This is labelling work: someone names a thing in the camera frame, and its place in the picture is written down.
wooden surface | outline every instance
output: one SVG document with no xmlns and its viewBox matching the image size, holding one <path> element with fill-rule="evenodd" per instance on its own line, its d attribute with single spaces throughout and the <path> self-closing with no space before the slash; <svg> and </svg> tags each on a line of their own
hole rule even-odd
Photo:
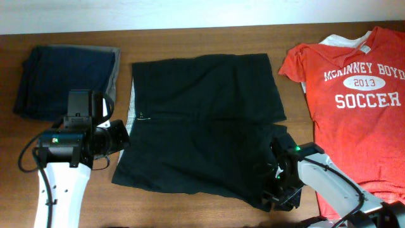
<svg viewBox="0 0 405 228">
<path fill-rule="evenodd" d="M 12 112 L 22 74 L 21 63 L 39 44 L 86 44 L 121 48 L 117 103 L 112 119 L 127 119 L 131 67 L 137 61 L 188 58 L 202 54 L 268 53 L 287 120 L 282 122 L 298 144 L 313 140 L 313 124 L 301 86 L 277 74 L 287 50 L 300 42 L 320 42 L 330 34 L 354 39 L 375 25 L 405 30 L 404 22 L 271 25 L 82 32 L 0 36 L 0 227 L 32 227 L 38 198 L 38 176 L 18 170 L 24 145 L 50 123 L 23 119 Z M 24 159 L 33 167 L 32 157 Z M 265 213 L 238 199 L 210 194 L 161 194 L 111 183 L 118 154 L 107 170 L 92 172 L 85 190 L 79 227 L 286 227 L 318 215 L 315 192 L 305 187 L 301 206 L 291 212 Z M 104 165 L 97 161 L 96 167 Z"/>
</svg>

black shorts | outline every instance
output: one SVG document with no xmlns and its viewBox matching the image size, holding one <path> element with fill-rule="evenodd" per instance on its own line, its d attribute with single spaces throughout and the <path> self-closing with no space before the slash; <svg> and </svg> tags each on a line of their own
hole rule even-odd
<svg viewBox="0 0 405 228">
<path fill-rule="evenodd" d="M 286 133 L 266 54 L 134 63 L 136 119 L 113 183 L 261 204 L 270 142 Z"/>
</svg>

folded dark blue shirt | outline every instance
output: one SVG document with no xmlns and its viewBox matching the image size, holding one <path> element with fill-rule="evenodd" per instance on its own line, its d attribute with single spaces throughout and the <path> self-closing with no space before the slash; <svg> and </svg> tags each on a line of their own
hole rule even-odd
<svg viewBox="0 0 405 228">
<path fill-rule="evenodd" d="M 113 52 L 77 47 L 35 47 L 23 62 L 14 112 L 54 121 L 66 114 L 71 89 L 106 92 L 115 64 Z"/>
</svg>

gray fabric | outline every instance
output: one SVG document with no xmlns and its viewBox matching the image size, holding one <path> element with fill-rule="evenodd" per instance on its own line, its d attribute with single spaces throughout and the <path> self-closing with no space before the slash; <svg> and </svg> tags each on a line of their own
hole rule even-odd
<svg viewBox="0 0 405 228">
<path fill-rule="evenodd" d="M 128 118 L 127 118 L 127 124 L 125 125 L 128 135 L 131 134 L 131 129 L 132 129 L 132 125 L 134 124 L 135 117 L 136 117 L 136 114 L 135 114 L 135 87 L 134 87 L 134 80 L 132 79 L 131 98 L 129 101 L 129 108 L 128 108 Z M 118 162 L 120 162 L 123 152 L 124 152 L 124 150 L 120 151 L 120 156 L 118 157 Z"/>
<path fill-rule="evenodd" d="M 120 70 L 120 58 L 121 50 L 117 47 L 100 47 L 100 46 L 86 46 L 86 45 L 70 45 L 70 44 L 53 44 L 49 45 L 51 47 L 71 47 L 71 48 L 82 48 L 95 51 L 113 52 L 115 54 L 115 64 L 111 72 L 111 76 L 108 80 L 106 94 L 111 97 L 111 99 L 116 101 L 116 80 L 118 78 L 118 72 Z"/>
</svg>

clothing pile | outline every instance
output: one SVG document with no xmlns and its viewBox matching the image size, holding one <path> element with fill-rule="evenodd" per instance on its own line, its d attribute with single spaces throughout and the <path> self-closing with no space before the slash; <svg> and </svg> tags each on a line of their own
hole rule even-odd
<svg viewBox="0 0 405 228">
<path fill-rule="evenodd" d="M 120 49 L 52 45 L 35 47 L 23 63 L 14 112 L 25 118 L 55 121 L 67 113 L 72 89 L 105 92 L 115 101 Z"/>
<path fill-rule="evenodd" d="M 405 33 L 375 27 L 288 52 L 279 74 L 306 83 L 315 143 L 362 188 L 405 203 Z M 318 195 L 321 215 L 339 216 Z"/>
</svg>

